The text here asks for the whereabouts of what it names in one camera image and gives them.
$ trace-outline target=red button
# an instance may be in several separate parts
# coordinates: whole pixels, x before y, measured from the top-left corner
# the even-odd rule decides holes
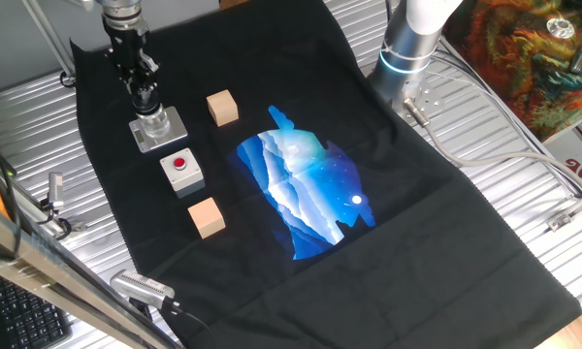
[[[175,165],[175,169],[183,170],[183,169],[185,169],[185,160],[183,160],[183,158],[177,158],[177,159],[175,159],[175,162],[173,163],[173,165]]]

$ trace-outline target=black t-shirt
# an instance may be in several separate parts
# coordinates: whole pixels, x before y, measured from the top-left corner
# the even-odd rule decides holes
[[[81,135],[139,272],[173,287],[218,347],[532,347],[579,313],[373,93],[319,0],[253,1],[149,44],[188,137],[140,153],[113,67],[73,46]],[[224,89],[240,119],[218,128],[206,97]],[[206,188],[178,199],[159,159],[185,147]],[[208,197],[226,228],[200,239],[187,208]],[[165,319],[208,347],[198,324]]]

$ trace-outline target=metal table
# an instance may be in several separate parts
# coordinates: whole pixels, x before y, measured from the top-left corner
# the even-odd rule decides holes
[[[383,1],[327,0],[326,5],[351,44],[359,66],[368,72],[386,28]],[[471,79],[465,74],[440,62],[433,62],[429,71],[438,74],[427,74],[427,81],[443,101],[443,111],[430,117],[436,133],[454,154],[480,158],[531,148],[518,131],[519,120],[497,108],[496,101],[469,84]],[[134,264],[81,142],[75,93],[60,85],[58,73],[1,92],[0,148],[18,170],[19,183],[38,200],[48,191],[48,173],[64,174],[66,203],[60,217],[82,221],[86,229],[72,233],[63,243],[108,282],[119,270],[133,270]],[[418,126],[415,129],[429,139]],[[555,174],[530,159],[462,171],[539,261],[573,295],[580,296],[582,219],[559,232],[546,232],[547,220],[574,203]],[[153,310],[152,314],[155,323],[177,339],[159,313]],[[124,346],[73,316],[69,321],[73,336],[57,348]]]

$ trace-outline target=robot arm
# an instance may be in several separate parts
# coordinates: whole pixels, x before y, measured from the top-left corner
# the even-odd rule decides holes
[[[404,100],[415,99],[442,26],[462,0],[401,0],[393,12],[369,79],[373,88],[398,114]]]
[[[143,19],[141,0],[96,0],[103,7],[103,22],[112,48],[108,57],[120,80],[133,97],[138,115],[151,115],[161,108],[155,72],[159,68],[146,54],[148,24]]]

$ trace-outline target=wooden cube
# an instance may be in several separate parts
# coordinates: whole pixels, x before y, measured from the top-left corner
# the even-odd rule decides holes
[[[229,90],[218,92],[207,97],[207,104],[210,106],[211,116],[218,127],[231,121],[237,120],[240,115],[237,111],[237,104],[231,96]]]
[[[212,198],[188,208],[187,211],[192,216],[201,238],[207,238],[226,227],[222,213]]]

